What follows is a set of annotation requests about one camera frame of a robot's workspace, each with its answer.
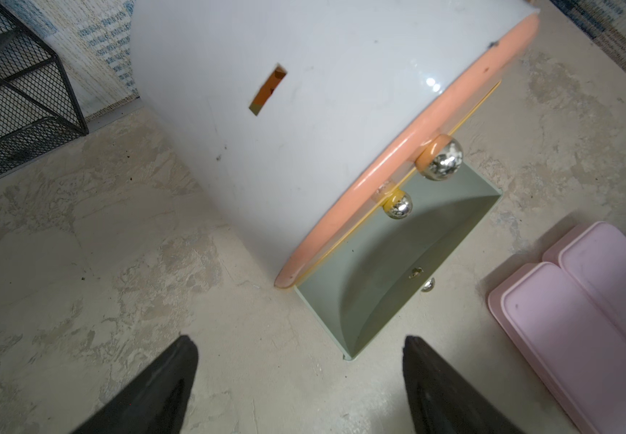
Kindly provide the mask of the pale green drawer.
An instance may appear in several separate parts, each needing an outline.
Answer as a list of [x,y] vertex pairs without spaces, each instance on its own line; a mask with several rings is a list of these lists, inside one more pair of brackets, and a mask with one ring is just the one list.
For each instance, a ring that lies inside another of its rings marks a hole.
[[498,203],[502,192],[469,165],[402,185],[411,214],[373,211],[301,282],[297,292],[343,356],[355,359]]

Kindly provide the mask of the yellow drawer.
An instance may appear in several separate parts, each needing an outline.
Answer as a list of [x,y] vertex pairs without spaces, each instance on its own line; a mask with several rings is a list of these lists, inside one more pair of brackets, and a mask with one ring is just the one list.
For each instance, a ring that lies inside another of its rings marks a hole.
[[379,199],[372,198],[373,206],[370,208],[370,210],[358,222],[356,222],[354,226],[352,226],[348,231],[345,231],[340,237],[338,237],[335,242],[329,246],[329,248],[324,252],[322,256],[316,259],[310,267],[308,267],[302,274],[300,274],[300,276],[297,278],[292,286],[294,287],[302,284],[309,276],[309,274],[313,273],[316,267],[322,264],[325,258],[331,255],[331,253],[338,247],[338,245],[340,245],[345,239],[347,239],[352,233],[354,233],[376,210],[380,210],[381,214],[386,213],[388,210],[400,211],[400,213],[398,214],[400,220],[407,217],[411,212],[410,205],[412,204],[412,200],[410,199],[410,195],[407,192],[403,191],[401,185],[408,181],[415,172],[416,167],[412,165],[409,172],[398,183],[393,183],[391,181],[386,182],[381,188],[381,193],[379,193]]

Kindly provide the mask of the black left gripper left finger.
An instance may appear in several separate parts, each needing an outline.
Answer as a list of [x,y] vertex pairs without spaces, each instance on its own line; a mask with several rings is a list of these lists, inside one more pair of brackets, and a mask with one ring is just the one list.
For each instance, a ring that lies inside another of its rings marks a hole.
[[179,336],[76,433],[179,433],[197,373],[199,353]]

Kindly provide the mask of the pink case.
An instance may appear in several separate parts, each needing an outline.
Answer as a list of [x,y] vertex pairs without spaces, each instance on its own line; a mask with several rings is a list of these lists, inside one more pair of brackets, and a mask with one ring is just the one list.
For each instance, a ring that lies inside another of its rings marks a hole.
[[579,225],[488,295],[488,307],[583,433],[626,433],[626,236]]

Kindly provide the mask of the white round drawer cabinet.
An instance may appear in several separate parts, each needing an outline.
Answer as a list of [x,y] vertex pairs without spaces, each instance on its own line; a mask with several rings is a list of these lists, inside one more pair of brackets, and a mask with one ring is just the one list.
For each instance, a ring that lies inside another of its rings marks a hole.
[[273,280],[526,1],[138,1],[143,104]]

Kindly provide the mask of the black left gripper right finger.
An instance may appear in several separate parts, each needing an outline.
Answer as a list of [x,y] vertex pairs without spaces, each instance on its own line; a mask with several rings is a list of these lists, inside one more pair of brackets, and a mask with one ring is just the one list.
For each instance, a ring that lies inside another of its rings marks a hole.
[[519,433],[419,336],[407,336],[403,379],[417,433]]

